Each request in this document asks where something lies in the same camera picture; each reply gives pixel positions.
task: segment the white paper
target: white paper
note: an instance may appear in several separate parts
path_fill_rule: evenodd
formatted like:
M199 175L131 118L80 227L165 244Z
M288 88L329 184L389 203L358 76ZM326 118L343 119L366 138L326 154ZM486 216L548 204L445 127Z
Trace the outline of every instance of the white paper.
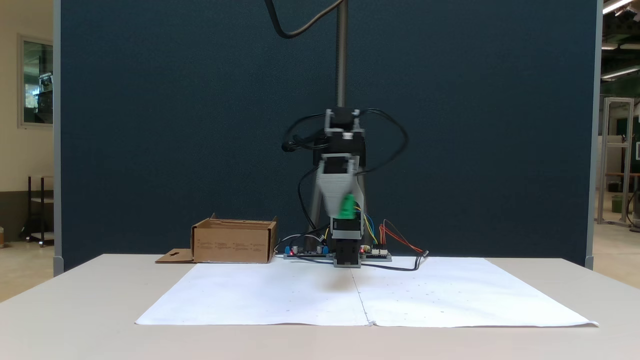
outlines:
M414 259L377 264L411 268ZM136 323L543 327L589 320L480 258L428 258L416 272L275 258L197 264Z
M279 258L197 264L136 323L368 325L348 268Z
M393 258L412 268L415 258ZM573 326L590 323L481 258L427 258L416 272L353 270L362 305L379 326Z

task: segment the orange wire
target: orange wire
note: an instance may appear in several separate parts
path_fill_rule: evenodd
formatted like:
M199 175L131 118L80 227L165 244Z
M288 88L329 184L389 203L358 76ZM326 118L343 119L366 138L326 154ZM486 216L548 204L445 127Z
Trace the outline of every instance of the orange wire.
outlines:
M395 238L397 241L400 241L401 243L403 243L403 244L405 244L405 245L409 246L409 247L410 247L410 248L412 248L413 250L415 250L415 251L417 251L417 252L423 252L420 248L418 248L418 247L415 247L415 246L411 245L411 244L406 240L406 238L404 238L404 236L402 235L402 233L400 233L399 231L398 231L398 234L400 234L400 237L402 237L402 238L400 238L400 237L398 237L398 235L394 234L391 230L389 230L389 229L387 228L387 226L385 225L385 222L388 222L388 223L389 223L391 226L393 226L393 228L397 231L397 228L395 227L395 225L394 225L391 221L389 221L389 220L387 220L387 219L384 219L384 220L383 220L383 222L382 222L382 224L380 225L380 230L381 230L381 231L380 231L380 233L381 233L381 234L385 234L385 233L387 233L387 234L391 235L393 238Z

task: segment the blue wire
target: blue wire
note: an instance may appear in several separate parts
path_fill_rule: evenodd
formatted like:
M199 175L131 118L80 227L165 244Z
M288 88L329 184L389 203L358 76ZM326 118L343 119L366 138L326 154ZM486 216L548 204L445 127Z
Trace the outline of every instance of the blue wire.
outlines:
M369 219L369 224L367 225L367 227L369 228L369 230L371 230L371 234L373 234L373 236L376 236L376 231L373 229L373 219L367 213L364 213L364 216Z

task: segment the red wire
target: red wire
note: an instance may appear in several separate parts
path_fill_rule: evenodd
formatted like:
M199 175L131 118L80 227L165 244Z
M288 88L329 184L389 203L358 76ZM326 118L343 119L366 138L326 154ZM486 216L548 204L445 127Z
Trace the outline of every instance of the red wire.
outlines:
M406 239L404 238L404 236L402 236L402 234L400 234L400 236L402 236L402 238L398 237L398 235L394 234L391 230L389 230L386 226L385 223L383 223L380 225L380 234L381 234L381 238L383 238L383 240L381 240L381 243L387 243L387 239L385 237L385 233L391 235L393 238L395 238L397 241L400 241L401 243L409 246L410 248L412 248L413 250L422 253L423 251L413 245L411 245L408 241L406 241Z

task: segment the circuit board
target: circuit board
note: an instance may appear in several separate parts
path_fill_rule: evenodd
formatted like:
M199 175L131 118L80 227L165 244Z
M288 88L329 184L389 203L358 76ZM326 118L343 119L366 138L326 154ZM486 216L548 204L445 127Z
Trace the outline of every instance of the circuit board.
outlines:
M328 252L328 247L318 247L316 251L304 251L298 247L285 248L285 252L282 256L284 259L296 259L296 258L311 258L311 259L327 259L333 261L333 254ZM360 247L360 260L361 261L392 261L391 253L386 249L372 249L369 246L363 245Z

